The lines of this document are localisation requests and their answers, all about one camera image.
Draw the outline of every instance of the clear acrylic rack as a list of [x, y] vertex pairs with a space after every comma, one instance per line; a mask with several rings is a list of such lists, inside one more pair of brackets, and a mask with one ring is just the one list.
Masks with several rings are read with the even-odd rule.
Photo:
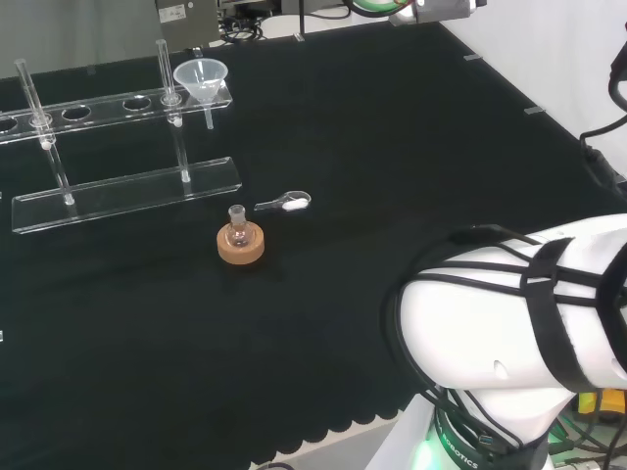
[[[174, 107], [164, 104], [162, 98], [166, 95], [164, 89], [159, 88], [44, 106], [42, 110], [55, 134], [159, 118], [172, 113], [184, 115], [204, 111], [203, 105], [183, 86], [178, 85], [174, 90], [181, 98], [181, 104]], [[211, 108], [226, 108], [231, 101], [233, 99], [223, 81]], [[0, 145], [35, 139], [38, 135], [30, 109], [0, 114]]]
[[[194, 112], [211, 115], [212, 109], [231, 103], [226, 83], [222, 77], [200, 80], [195, 84], [197, 88], [213, 91], [199, 102], [185, 86], [174, 85], [168, 46], [163, 39], [157, 41], [157, 46], [163, 88], [46, 107], [41, 106], [26, 62], [16, 61], [29, 109], [0, 114], [0, 145], [38, 139], [58, 187], [13, 198], [14, 232], [45, 230], [228, 193], [241, 187], [239, 173], [229, 157], [189, 164], [182, 137], [183, 115]], [[202, 71], [202, 65], [194, 64], [194, 67]], [[57, 148], [57, 134], [150, 118], [168, 120], [174, 142], [172, 155], [176, 157], [177, 166], [70, 185]]]

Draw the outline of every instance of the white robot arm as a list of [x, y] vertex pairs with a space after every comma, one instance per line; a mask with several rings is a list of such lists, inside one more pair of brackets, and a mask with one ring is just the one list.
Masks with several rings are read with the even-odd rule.
[[523, 240], [422, 268], [399, 296], [414, 371], [484, 425], [436, 412], [442, 470], [553, 469], [543, 443], [574, 394], [627, 389], [627, 214]]

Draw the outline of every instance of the white wall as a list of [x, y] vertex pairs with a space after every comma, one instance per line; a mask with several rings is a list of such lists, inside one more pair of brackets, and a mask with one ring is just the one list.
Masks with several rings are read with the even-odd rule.
[[[446, 27], [577, 137], [624, 113], [607, 94], [627, 0], [488, 0]], [[621, 88], [627, 96], [627, 87]], [[627, 174], [627, 126], [590, 144]]]
[[154, 55], [160, 37], [154, 0], [0, 0], [0, 78], [19, 58], [36, 73]]

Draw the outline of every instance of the black table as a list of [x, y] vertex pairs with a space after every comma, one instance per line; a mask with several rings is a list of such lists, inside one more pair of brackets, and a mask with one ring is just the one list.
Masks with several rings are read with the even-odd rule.
[[[190, 161], [231, 156], [243, 190], [15, 235], [10, 199], [54, 187], [36, 143], [0, 148], [0, 467], [248, 468], [414, 392], [382, 339], [387, 286], [427, 240], [528, 232], [624, 206], [576, 139], [437, 24], [388, 24], [206, 51], [234, 103], [186, 118]], [[185, 60], [183, 55], [174, 64]], [[157, 59], [35, 78], [43, 103], [159, 86]], [[15, 81], [0, 109], [25, 106]], [[72, 183], [172, 166], [153, 120], [62, 135]], [[258, 218], [267, 252], [217, 257], [226, 209], [304, 190]]]

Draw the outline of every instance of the white funnel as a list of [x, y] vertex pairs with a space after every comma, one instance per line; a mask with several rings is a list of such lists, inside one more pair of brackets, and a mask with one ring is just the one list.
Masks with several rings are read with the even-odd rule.
[[174, 70], [174, 79], [205, 108], [208, 129], [214, 128], [211, 103], [227, 74], [226, 65], [213, 59], [194, 59]]

